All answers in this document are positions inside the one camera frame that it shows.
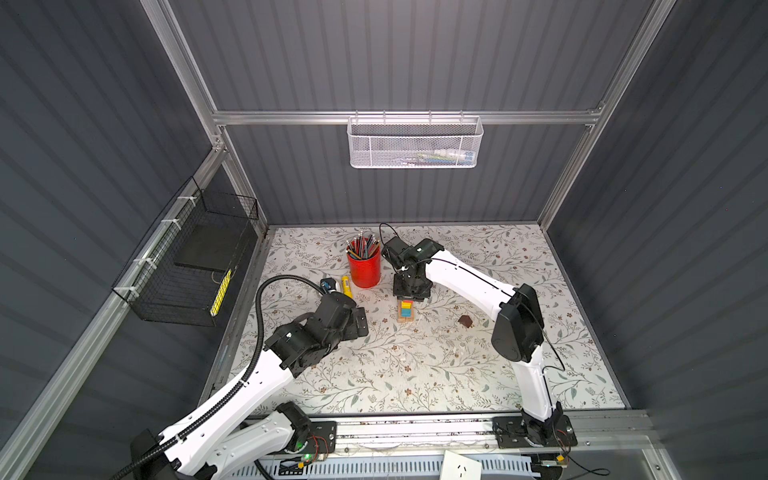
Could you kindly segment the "small brown block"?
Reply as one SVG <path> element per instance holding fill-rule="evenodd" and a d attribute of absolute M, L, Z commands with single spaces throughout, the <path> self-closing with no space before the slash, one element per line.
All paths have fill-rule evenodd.
<path fill-rule="evenodd" d="M 468 315 L 460 316 L 458 322 L 466 328 L 471 328 L 473 325 L 473 321 Z"/>

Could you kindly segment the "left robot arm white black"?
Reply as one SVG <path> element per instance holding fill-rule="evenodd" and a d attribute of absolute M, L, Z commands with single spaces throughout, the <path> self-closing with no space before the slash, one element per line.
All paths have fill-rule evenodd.
<path fill-rule="evenodd" d="M 275 329 L 257 332 L 248 365 L 221 390 L 176 423 L 154 435 L 145 430 L 131 443 L 131 461 L 115 478 L 222 479 L 251 461 L 286 450 L 302 452 L 312 422 L 292 402 L 243 428 L 255 409 L 305 370 L 317 365 L 345 341 L 368 334 L 365 309 L 342 292 L 317 291 L 320 303 Z"/>

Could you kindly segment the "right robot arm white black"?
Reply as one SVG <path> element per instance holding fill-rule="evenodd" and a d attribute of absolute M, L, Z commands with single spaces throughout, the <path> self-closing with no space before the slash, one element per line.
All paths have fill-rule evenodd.
<path fill-rule="evenodd" d="M 555 445 L 565 415 L 552 399 L 544 373 L 544 319 L 535 289 L 495 280 L 430 238 L 409 245 L 395 236 L 384 244 L 382 255 L 394 270 L 393 293 L 398 298 L 425 300 L 439 284 L 494 321 L 491 345 L 512 363 L 520 388 L 521 428 L 531 444 Z"/>

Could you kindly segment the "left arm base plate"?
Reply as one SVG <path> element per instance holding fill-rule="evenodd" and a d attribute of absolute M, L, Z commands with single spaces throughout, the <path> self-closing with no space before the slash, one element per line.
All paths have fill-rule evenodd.
<path fill-rule="evenodd" d="M 312 456 L 334 453 L 337 429 L 338 423 L 335 421 L 311 421 L 295 431 L 283 452 Z"/>

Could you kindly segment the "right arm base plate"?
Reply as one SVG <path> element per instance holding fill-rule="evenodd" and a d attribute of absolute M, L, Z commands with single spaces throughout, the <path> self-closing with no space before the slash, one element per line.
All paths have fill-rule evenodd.
<path fill-rule="evenodd" d="M 492 418 L 492 431 L 500 448 L 570 448 L 578 445 L 569 417 L 558 413 L 546 421 L 527 414 L 496 416 Z"/>

